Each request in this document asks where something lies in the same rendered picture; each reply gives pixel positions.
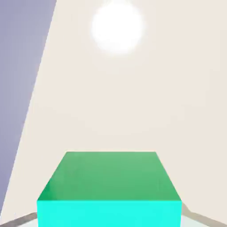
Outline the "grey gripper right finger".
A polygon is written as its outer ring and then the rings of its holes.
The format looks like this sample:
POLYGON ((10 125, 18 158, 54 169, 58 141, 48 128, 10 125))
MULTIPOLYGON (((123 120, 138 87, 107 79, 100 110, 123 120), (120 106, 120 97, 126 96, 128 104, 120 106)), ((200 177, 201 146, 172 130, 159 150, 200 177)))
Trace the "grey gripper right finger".
POLYGON ((181 227, 227 227, 227 224, 191 212, 188 207, 182 203, 181 227))

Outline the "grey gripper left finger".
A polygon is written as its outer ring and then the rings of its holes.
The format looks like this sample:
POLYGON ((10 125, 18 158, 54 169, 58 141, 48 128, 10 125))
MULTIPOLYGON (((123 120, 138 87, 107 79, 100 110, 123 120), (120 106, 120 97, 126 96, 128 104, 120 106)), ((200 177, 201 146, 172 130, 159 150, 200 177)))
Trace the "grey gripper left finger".
POLYGON ((15 220, 11 220, 9 222, 1 224, 0 227, 18 227, 18 226, 26 224, 30 221, 33 221, 35 219, 37 219, 37 212, 33 212, 33 213, 28 214, 28 215, 19 217, 15 220))

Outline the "small green cube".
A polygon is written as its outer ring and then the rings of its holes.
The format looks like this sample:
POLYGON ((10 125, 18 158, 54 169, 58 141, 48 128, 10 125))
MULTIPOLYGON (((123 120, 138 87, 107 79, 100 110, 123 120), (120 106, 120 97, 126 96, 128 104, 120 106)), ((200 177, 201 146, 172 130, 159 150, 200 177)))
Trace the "small green cube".
POLYGON ((37 200, 38 227, 180 227, 156 152, 67 152, 37 200))

